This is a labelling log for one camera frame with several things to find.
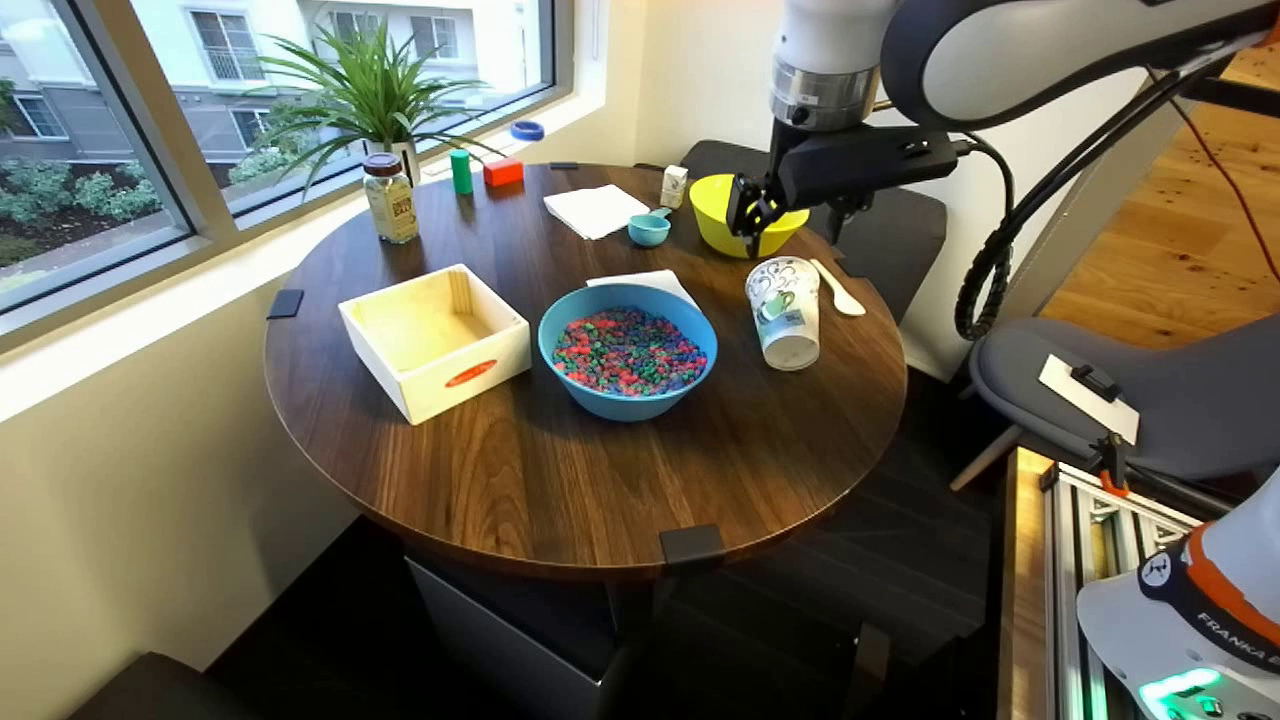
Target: yellow object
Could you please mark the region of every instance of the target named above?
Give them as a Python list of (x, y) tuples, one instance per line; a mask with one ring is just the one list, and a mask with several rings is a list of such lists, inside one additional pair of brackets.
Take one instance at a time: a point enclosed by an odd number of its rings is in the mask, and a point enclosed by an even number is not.
[[(730, 223), (725, 223), (730, 192), (733, 192), (733, 178), (730, 174), (699, 178), (689, 190), (694, 219), (698, 219), (698, 232), (705, 236), (705, 246), (714, 246), (721, 256), (747, 256), (747, 236), (733, 236)], [(781, 252), (797, 236), (797, 227), (803, 227), (803, 223), (810, 223), (803, 210), (773, 219), (760, 232), (760, 256)]]

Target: round wooden table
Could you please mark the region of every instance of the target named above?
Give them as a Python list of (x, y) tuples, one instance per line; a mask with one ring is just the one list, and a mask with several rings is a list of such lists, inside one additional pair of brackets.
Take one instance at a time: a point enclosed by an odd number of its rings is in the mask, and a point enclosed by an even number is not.
[[(526, 192), (462, 201), (417, 192), (421, 252), (392, 252), (358, 216), (293, 273), (296, 318), (270, 323), (263, 375), (296, 447), (374, 522), (403, 540), (533, 571), (630, 576), (721, 559), (803, 527), (842, 504), (896, 436), (909, 363), (886, 302), (846, 276), (821, 236), (786, 252), (821, 256), (869, 318), (825, 297), (821, 359), (773, 372), (743, 302), (747, 260), (699, 246), (694, 210), (664, 247), (623, 232), (581, 242), (545, 195), (616, 186), (657, 203), (649, 168), (526, 168)], [(590, 276), (671, 269), (721, 334), (721, 363), (652, 425), (581, 412), (533, 351), (533, 372), (410, 425), (361, 370), (338, 303), (385, 283), (469, 266), (537, 328)]]

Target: colorful beads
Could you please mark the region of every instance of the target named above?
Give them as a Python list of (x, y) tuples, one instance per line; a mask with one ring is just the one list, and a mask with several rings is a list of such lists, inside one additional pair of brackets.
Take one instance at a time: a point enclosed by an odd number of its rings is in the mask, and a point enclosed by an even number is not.
[(661, 397), (699, 382), (707, 357), (664, 318), (602, 310), (565, 328), (554, 363), (597, 394)]

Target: window sill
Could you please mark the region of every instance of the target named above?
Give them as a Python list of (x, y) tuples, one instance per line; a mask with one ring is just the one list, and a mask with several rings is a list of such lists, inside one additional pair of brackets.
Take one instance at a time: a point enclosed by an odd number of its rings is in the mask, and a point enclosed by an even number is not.
[[(528, 116), (539, 119), (548, 137), (555, 137), (591, 111), (602, 111), (602, 101), (591, 93), (570, 93)], [(426, 168), (426, 186), (443, 178), (443, 159)], [(24, 336), (17, 350), (0, 351), (0, 425), (198, 323), (202, 318), (211, 318), (218, 310), (279, 280), (358, 211), (365, 211), (365, 195), (340, 192), (327, 203), (302, 211), (288, 223), (263, 227), (259, 236), (228, 252), (191, 260), (189, 269), (178, 269), (149, 290), (126, 291), (48, 334)]]

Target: blue bowl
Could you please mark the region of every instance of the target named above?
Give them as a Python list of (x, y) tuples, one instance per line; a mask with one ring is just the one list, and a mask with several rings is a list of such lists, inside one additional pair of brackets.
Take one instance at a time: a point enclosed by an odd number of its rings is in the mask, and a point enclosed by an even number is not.
[[(671, 322), (699, 351), (705, 351), (705, 372), (680, 390), (670, 390), (670, 394), (649, 394), (649, 397), (621, 397), (621, 394), (608, 394), (608, 390), (590, 390), (590, 386), (578, 386), (572, 375), (565, 375), (554, 357), (555, 357), (555, 345), (565, 336), (565, 328), (581, 318), (591, 318), (591, 314), (606, 314), (606, 310), (640, 310), (640, 314), (652, 314), (652, 318), (664, 318)], [(645, 283), (597, 283), (597, 290), (578, 290), (578, 291), (565, 291), (537, 323), (537, 351), (545, 357), (545, 363), (555, 372), (562, 390), (591, 416), (606, 416), (606, 421), (616, 421), (616, 425), (645, 425), (670, 410), (675, 410), (698, 386), (705, 386), (715, 370), (715, 357), (721, 357), (721, 341), (715, 341), (715, 328), (714, 322), (671, 297), (671, 291), (661, 291), (661, 290), (645, 290)]]
[(670, 211), (640, 211), (630, 219), (630, 236), (645, 247), (664, 246), (671, 236), (671, 219)]

